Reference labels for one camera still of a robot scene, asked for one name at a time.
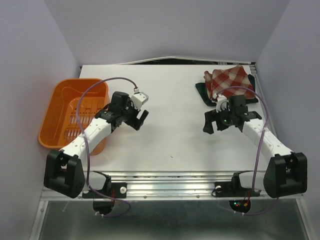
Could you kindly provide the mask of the red plaid skirt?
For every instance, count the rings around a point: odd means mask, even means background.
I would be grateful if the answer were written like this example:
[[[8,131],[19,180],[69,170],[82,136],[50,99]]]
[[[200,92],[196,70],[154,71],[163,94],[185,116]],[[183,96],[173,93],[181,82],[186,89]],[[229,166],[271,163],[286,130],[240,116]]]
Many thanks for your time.
[[[204,72],[205,93],[210,100],[213,100],[218,92],[223,89],[235,86],[240,88],[231,88],[224,90],[220,94],[228,97],[244,95],[246,100],[255,98],[255,95],[247,89],[254,91],[253,85],[249,80],[249,75],[242,65],[236,65],[228,69],[214,69],[212,73]]]

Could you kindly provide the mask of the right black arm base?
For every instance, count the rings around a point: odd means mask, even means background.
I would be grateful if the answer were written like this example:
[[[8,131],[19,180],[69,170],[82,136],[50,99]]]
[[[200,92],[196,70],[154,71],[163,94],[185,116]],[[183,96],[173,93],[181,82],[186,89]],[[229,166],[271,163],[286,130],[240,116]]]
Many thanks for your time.
[[[211,195],[216,198],[230,198],[228,202],[231,210],[246,215],[251,209],[251,198],[259,197],[260,193],[251,188],[243,188],[231,181],[217,181],[214,183]]]

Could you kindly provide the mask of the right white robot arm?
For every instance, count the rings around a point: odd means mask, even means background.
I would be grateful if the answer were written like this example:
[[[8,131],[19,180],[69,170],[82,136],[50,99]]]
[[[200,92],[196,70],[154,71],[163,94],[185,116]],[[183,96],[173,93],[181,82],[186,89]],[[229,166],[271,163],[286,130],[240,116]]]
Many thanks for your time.
[[[257,147],[256,156],[267,161],[265,172],[258,172],[258,162],[252,171],[240,171],[233,174],[231,181],[216,184],[219,197],[242,195],[250,190],[255,196],[260,192],[273,198],[303,194],[308,188],[307,157],[286,147],[268,129],[267,119],[256,111],[249,111],[244,95],[225,97],[215,94],[216,108],[204,114],[203,132],[213,134],[213,123],[218,131],[236,127]]]

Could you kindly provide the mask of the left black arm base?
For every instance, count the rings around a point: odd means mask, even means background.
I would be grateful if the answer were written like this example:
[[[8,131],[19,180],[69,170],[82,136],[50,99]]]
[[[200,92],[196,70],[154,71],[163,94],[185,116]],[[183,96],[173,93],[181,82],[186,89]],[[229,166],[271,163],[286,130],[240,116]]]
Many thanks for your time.
[[[126,200],[128,184],[126,182],[106,183],[100,190],[86,190],[83,199],[93,200],[92,208],[96,216],[115,218],[127,214],[131,204]]]

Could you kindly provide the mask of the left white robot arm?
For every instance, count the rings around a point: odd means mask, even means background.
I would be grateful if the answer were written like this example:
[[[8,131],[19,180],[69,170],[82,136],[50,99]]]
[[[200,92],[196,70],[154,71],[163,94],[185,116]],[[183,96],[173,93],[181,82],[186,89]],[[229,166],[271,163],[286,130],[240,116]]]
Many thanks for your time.
[[[114,92],[110,103],[95,114],[71,143],[47,154],[43,185],[73,199],[90,190],[90,171],[84,171],[83,165],[91,167],[91,152],[122,123],[138,131],[149,114],[141,110],[148,100],[144,92]]]

